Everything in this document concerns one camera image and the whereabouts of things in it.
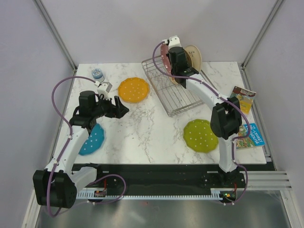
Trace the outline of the blue polka dot plate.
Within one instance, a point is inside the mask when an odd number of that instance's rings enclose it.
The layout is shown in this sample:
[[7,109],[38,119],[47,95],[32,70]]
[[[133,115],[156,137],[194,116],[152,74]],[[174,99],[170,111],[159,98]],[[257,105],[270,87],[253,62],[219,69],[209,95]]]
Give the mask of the blue polka dot plate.
[[81,156],[87,156],[93,154],[95,151],[97,151],[102,147],[104,141],[105,141],[105,131],[103,127],[97,123],[93,127],[89,137],[83,143],[78,154]]

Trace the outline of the green polka dot plate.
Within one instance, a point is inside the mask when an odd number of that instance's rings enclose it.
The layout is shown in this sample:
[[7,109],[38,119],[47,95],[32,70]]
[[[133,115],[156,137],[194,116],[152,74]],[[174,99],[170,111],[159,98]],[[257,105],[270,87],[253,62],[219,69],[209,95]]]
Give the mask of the green polka dot plate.
[[219,140],[210,127],[210,122],[195,119],[186,124],[183,129],[183,139],[186,145],[195,152],[209,153],[217,148]]

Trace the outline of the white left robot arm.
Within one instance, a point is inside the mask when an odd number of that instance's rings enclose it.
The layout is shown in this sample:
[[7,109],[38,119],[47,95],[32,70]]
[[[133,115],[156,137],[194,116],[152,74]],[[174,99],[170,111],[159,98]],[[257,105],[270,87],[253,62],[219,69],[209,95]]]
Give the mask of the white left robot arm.
[[37,203],[41,206],[71,208],[76,195],[84,187],[99,187],[104,175],[96,164],[84,164],[76,173],[72,172],[77,155],[95,149],[100,143],[97,119],[100,117],[122,118],[129,112],[118,96],[107,99],[104,92],[83,91],[79,105],[69,120],[66,142],[43,170],[36,170],[33,184]]

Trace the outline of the pink polka dot plate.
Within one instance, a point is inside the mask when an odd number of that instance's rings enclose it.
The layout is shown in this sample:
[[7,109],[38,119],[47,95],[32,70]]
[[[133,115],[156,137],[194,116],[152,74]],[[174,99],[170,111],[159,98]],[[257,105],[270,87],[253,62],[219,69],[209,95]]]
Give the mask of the pink polka dot plate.
[[171,74],[171,64],[168,58],[168,53],[169,53],[169,48],[166,44],[161,45],[161,58],[163,65],[165,67],[165,70],[167,71],[168,74]]

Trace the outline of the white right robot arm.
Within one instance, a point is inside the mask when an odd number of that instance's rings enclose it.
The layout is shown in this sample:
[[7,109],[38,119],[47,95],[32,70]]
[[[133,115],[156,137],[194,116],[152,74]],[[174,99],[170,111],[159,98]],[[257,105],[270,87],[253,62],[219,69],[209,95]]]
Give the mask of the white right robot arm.
[[214,89],[200,77],[199,72],[187,62],[186,52],[182,47],[169,48],[171,74],[177,83],[197,95],[212,111],[210,127],[218,137],[219,167],[223,172],[218,174],[218,183],[223,187],[235,181],[232,173],[236,168],[233,140],[237,137],[242,125],[239,101],[228,98]]

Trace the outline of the yellow polka dot plate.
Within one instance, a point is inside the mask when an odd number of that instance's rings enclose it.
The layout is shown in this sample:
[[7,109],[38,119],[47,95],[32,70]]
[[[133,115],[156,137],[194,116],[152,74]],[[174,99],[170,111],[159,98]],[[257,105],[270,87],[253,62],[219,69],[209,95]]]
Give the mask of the yellow polka dot plate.
[[118,87],[118,96],[125,102],[143,101],[150,91],[148,83],[142,78],[131,77],[122,81]]

